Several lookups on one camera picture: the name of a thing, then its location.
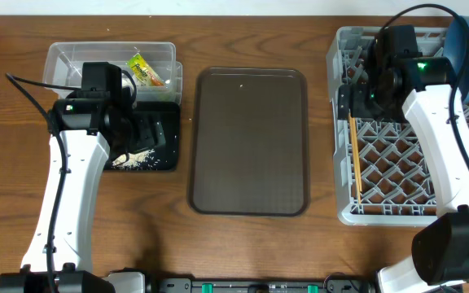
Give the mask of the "short wooden chopstick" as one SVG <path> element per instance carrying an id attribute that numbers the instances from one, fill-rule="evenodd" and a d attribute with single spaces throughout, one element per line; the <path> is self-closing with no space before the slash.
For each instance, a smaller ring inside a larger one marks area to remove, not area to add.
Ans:
<path id="1" fill-rule="evenodd" d="M 351 142 L 351 147 L 352 147 L 353 167 L 354 167 L 354 172 L 356 173 L 357 168 L 358 168 L 358 163 L 359 163 L 359 155 L 357 151 L 356 123 L 355 123 L 355 119 L 351 116 L 351 114 L 348 114 L 348 126 L 349 126 L 350 142 Z"/>

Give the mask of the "long wooden chopstick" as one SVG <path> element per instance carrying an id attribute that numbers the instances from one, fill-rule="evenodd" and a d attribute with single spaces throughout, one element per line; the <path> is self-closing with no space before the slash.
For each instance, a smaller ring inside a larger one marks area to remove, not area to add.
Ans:
<path id="1" fill-rule="evenodd" d="M 361 175 L 359 147 L 358 147 L 358 140 L 357 140 L 357 124 L 356 124 L 355 118 L 352 117 L 351 115 L 348 115 L 348 124 L 349 124 L 350 138 L 351 138 L 351 144 L 352 144 L 357 202 L 361 204 L 362 203 L 362 175 Z"/>

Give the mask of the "yellow green snack wrapper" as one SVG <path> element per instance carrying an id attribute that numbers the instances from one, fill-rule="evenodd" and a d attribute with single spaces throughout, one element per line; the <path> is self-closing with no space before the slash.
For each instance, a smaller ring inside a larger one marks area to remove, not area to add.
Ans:
<path id="1" fill-rule="evenodd" d="M 160 76 L 140 54 L 134 55 L 127 65 L 143 86 L 164 86 Z"/>

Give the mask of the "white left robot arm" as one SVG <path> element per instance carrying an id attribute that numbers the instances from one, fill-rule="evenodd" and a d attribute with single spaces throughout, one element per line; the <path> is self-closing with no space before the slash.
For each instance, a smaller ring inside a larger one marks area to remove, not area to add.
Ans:
<path id="1" fill-rule="evenodd" d="M 0 292 L 155 292 L 156 280 L 124 268 L 93 274 L 91 234 L 99 182 L 118 142 L 130 152 L 140 115 L 110 99 L 60 99 L 46 113 L 50 168 L 35 234 L 17 273 Z"/>

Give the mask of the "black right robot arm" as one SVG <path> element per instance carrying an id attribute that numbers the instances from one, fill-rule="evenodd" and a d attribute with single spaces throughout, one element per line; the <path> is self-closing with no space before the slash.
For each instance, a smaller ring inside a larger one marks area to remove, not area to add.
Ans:
<path id="1" fill-rule="evenodd" d="M 340 85 L 338 118 L 410 124 L 436 196 L 437 219 L 414 236 L 411 254 L 377 274 L 381 292 L 429 292 L 469 282 L 469 128 L 458 76 L 446 57 L 395 58 L 375 78 Z"/>

